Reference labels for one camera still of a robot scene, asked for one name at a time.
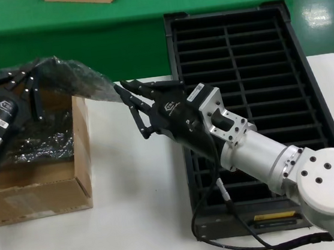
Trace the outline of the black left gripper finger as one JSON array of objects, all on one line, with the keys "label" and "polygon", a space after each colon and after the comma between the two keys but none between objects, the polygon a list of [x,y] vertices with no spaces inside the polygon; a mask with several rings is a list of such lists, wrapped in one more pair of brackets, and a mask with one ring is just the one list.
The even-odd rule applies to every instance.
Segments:
[{"label": "black left gripper finger", "polygon": [[39,59],[36,59],[30,63],[21,65],[15,70],[0,73],[0,85],[7,84],[7,89],[14,89],[19,83],[21,83],[21,81],[30,77],[30,74],[38,65],[39,61]]},{"label": "black left gripper finger", "polygon": [[31,115],[34,121],[42,121],[44,119],[43,103],[41,100],[39,87],[39,73],[37,69],[31,70],[26,77],[24,84],[23,98],[29,102]]}]

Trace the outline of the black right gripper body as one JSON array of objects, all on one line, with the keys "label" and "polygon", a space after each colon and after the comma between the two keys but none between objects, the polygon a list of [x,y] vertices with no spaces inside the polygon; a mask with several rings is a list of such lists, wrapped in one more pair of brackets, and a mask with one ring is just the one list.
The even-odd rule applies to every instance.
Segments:
[{"label": "black right gripper body", "polygon": [[147,91],[154,103],[148,114],[151,127],[205,158],[213,158],[212,143],[201,113],[187,101],[183,90]]}]

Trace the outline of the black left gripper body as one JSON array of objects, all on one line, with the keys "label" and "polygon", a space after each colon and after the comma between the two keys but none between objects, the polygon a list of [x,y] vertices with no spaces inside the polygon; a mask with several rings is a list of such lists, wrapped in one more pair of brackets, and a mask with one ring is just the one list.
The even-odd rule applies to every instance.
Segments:
[{"label": "black left gripper body", "polygon": [[30,119],[28,102],[0,88],[0,140],[18,133]]}]

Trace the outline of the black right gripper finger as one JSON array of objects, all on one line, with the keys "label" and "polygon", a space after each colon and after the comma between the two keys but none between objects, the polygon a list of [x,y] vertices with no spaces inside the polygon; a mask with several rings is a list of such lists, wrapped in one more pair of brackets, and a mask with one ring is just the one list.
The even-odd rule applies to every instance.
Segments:
[{"label": "black right gripper finger", "polygon": [[144,137],[144,139],[147,140],[152,135],[152,133],[155,132],[155,130],[152,126],[145,126],[144,122],[142,121],[142,117],[140,116],[140,111],[144,115],[149,115],[151,106],[135,97],[133,94],[131,94],[130,91],[122,88],[119,85],[116,85],[114,89],[121,97],[122,102],[128,106],[141,135]]},{"label": "black right gripper finger", "polygon": [[180,80],[158,81],[142,83],[139,80],[120,82],[120,85],[136,95],[141,95],[150,100],[156,100],[160,96],[174,91],[184,91],[184,83]]}]

